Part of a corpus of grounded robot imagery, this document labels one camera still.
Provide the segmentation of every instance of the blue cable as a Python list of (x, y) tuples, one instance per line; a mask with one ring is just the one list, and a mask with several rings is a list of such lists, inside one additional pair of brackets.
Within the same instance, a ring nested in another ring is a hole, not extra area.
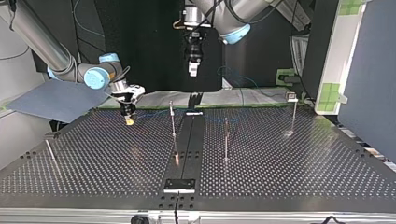
[[(230, 71), (230, 74), (227, 74), (227, 73), (226, 73), (225, 75), (222, 75), (221, 72), (220, 72), (221, 69), (226, 69), (226, 71)], [(253, 85), (254, 85), (263, 95), (268, 96), (268, 97), (274, 97), (274, 96), (276, 96), (276, 95), (283, 95), (283, 94), (267, 94), (267, 93), (263, 92), (262, 89), (260, 89), (260, 87), (259, 87), (259, 85), (257, 84), (256, 81), (254, 81), (254, 80), (251, 79), (250, 77), (244, 77), (244, 76), (239, 75), (239, 73), (238, 73), (236, 70), (233, 70), (231, 67), (227, 67), (227, 66), (219, 67), (219, 69), (218, 69), (218, 75), (219, 75), (219, 76), (222, 76), (222, 77), (234, 76), (234, 77), (241, 77), (241, 78), (244, 78), (244, 79), (250, 81), (251, 83), (253, 83)]]

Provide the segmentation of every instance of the perforated metal table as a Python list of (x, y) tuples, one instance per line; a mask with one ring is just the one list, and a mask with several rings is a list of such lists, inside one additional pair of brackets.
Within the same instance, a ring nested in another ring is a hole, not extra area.
[[(309, 109), (184, 112), (176, 145), (168, 111), (134, 126), (117, 110), (84, 116), (50, 141), (55, 161), (43, 143), (0, 172), (0, 207), (396, 213), (396, 174)], [(167, 179), (195, 193), (164, 194)]]

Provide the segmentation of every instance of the black backdrop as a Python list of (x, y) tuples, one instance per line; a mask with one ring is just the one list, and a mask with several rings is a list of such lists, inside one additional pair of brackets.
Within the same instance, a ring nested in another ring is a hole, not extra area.
[(222, 45), (210, 30), (204, 43), (204, 62), (198, 77), (189, 77), (184, 59), (183, 31), (175, 30), (182, 5), (179, 0), (96, 0), (106, 38), (106, 50), (115, 51), (123, 65), (131, 65), (129, 81), (147, 91), (217, 91), (221, 77)]
[[(84, 63), (97, 63), (101, 51), (117, 52), (123, 65), (132, 68), (128, 80), (148, 92), (217, 91), (221, 88), (217, 70), (222, 65), (254, 79), (259, 86), (271, 87), (277, 69), (292, 67), (290, 23), (277, 11), (253, 25), (247, 37), (234, 46), (223, 46), (217, 32), (210, 30), (204, 44), (205, 60), (198, 77), (191, 78), (184, 59), (183, 31), (172, 27), (184, 1), (80, 0), (78, 20), (105, 38), (76, 25), (72, 14), (76, 1), (29, 0), (29, 4), (62, 43), (73, 53), (77, 49), (83, 54)], [(241, 77), (228, 79), (241, 87), (254, 86)]]

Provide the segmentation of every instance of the white wall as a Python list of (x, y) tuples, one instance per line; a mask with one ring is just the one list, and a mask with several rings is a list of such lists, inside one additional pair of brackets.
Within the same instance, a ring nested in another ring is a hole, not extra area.
[(2, 105), (44, 83), (35, 71), (32, 52), (1, 60), (26, 51), (26, 44), (0, 19), (0, 169), (37, 146), (50, 131), (49, 120), (4, 110)]

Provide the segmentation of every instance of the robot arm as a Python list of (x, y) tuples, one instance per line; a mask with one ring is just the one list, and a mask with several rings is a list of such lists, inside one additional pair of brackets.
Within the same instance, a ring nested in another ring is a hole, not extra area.
[[(243, 21), (250, 21), (260, 12), (265, 10), (274, 0), (191, 0), (195, 6), (205, 15), (207, 20), (213, 24), (214, 28), (219, 32), (224, 44), (235, 44), (241, 40), (250, 30), (247, 22), (239, 21), (230, 11), (230, 7), (234, 13)], [(217, 2), (216, 9), (213, 8), (214, 2)]]
[(183, 26), (188, 30), (185, 54), (190, 76), (197, 76), (204, 58), (202, 43), (206, 36), (205, 28), (213, 26), (224, 44), (235, 44), (249, 32), (248, 21), (273, 2), (275, 0), (185, 0)]
[(0, 17), (9, 22), (12, 29), (47, 64), (52, 78), (83, 82), (94, 90), (110, 86), (113, 97), (120, 102), (121, 114), (126, 123), (134, 123), (132, 115), (135, 104), (145, 89), (126, 83), (126, 71), (122, 69), (117, 54), (102, 55), (99, 64), (77, 64), (70, 52), (56, 40), (23, 0), (0, 0)]

